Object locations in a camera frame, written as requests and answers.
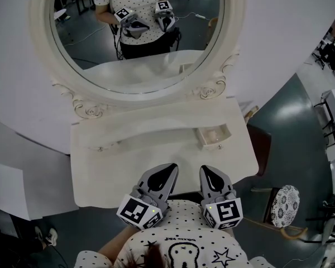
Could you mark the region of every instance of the mirror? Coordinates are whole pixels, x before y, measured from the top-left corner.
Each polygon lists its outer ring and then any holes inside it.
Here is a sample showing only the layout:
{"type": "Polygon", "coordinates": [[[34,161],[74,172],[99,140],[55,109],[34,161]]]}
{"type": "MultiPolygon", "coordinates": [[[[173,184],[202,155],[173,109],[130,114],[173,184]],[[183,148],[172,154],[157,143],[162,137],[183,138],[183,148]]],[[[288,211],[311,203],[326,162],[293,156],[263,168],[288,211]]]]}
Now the mirror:
{"type": "Polygon", "coordinates": [[[209,43],[219,32],[223,11],[220,0],[52,4],[55,42],[61,44],[63,57],[70,57],[70,66],[100,88],[127,94],[154,92],[180,82],[186,76],[183,72],[197,67],[204,51],[212,48],[209,43]]]}

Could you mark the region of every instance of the star print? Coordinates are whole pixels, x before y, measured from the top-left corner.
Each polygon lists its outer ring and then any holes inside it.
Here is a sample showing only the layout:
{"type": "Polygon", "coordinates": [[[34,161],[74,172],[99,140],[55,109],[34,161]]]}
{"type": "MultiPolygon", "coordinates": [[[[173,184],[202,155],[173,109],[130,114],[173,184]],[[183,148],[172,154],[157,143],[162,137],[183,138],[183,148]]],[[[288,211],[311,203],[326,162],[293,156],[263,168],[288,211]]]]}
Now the star print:
{"type": "Polygon", "coordinates": [[[148,241],[147,241],[147,245],[144,245],[144,246],[149,246],[149,248],[150,248],[150,247],[152,247],[155,243],[156,243],[156,241],[154,241],[154,242],[152,243],[152,242],[150,242],[150,241],[148,240],[148,241]]]}
{"type": "Polygon", "coordinates": [[[236,260],[236,259],[233,259],[233,258],[230,258],[230,257],[227,256],[228,249],[226,249],[226,251],[224,253],[218,253],[217,251],[214,251],[214,253],[215,253],[215,257],[217,257],[217,258],[215,260],[213,260],[212,263],[221,262],[221,264],[223,265],[223,268],[226,268],[226,266],[228,266],[227,262],[232,261],[232,260],[236,260]]]}

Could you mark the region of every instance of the hair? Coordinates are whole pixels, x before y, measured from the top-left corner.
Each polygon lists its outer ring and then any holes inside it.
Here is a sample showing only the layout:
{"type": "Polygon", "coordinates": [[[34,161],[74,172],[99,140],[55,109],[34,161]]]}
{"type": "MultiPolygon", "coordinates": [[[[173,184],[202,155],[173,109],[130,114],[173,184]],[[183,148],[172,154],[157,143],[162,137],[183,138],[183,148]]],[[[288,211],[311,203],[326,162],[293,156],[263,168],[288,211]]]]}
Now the hair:
{"type": "Polygon", "coordinates": [[[150,246],[147,251],[145,252],[143,258],[144,263],[138,264],[136,260],[134,259],[133,252],[130,251],[130,253],[127,256],[127,262],[123,263],[120,262],[118,267],[119,268],[171,268],[170,264],[167,259],[165,259],[159,250],[160,245],[155,244],[150,246]]]}

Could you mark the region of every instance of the white wall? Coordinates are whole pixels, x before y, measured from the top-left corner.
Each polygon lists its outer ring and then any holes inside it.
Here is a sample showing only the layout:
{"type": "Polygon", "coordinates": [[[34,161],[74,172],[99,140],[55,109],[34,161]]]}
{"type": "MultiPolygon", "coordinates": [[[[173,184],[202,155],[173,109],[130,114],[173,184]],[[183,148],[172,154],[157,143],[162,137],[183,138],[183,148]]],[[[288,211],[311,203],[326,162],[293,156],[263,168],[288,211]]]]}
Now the white wall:
{"type": "Polygon", "coordinates": [[[247,0],[240,58],[227,84],[242,110],[262,107],[308,58],[335,19],[335,0],[247,0]]]}
{"type": "MultiPolygon", "coordinates": [[[[50,85],[28,35],[29,0],[0,0],[0,122],[68,153],[68,99],[50,85]]],[[[335,0],[247,0],[241,56],[227,85],[244,111],[263,106],[296,72],[335,18],[335,0]]]]}
{"type": "Polygon", "coordinates": [[[30,219],[78,209],[73,197],[70,158],[19,136],[1,123],[0,164],[22,170],[30,219]]]}
{"type": "Polygon", "coordinates": [[[0,0],[0,122],[45,146],[69,153],[69,99],[51,86],[28,34],[30,0],[0,0]]]}

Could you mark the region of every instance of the woman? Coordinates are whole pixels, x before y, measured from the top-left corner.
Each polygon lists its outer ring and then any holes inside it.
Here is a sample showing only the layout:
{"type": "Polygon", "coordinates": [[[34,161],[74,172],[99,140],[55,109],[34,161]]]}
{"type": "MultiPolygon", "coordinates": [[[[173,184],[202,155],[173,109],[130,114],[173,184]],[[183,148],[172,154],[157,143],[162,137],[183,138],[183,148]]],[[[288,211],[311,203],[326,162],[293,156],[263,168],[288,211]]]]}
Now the woman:
{"type": "MultiPolygon", "coordinates": [[[[233,236],[208,227],[197,203],[170,200],[169,206],[154,228],[126,227],[98,253],[80,252],[75,268],[253,267],[233,236]]],[[[260,267],[272,268],[258,258],[260,267]]]]}
{"type": "Polygon", "coordinates": [[[119,25],[114,14],[108,12],[108,4],[111,3],[115,12],[123,7],[135,10],[139,18],[149,25],[150,29],[139,39],[122,35],[121,49],[126,59],[170,52],[171,35],[164,34],[154,18],[155,5],[158,1],[164,0],[94,0],[95,15],[102,22],[119,25]]]}

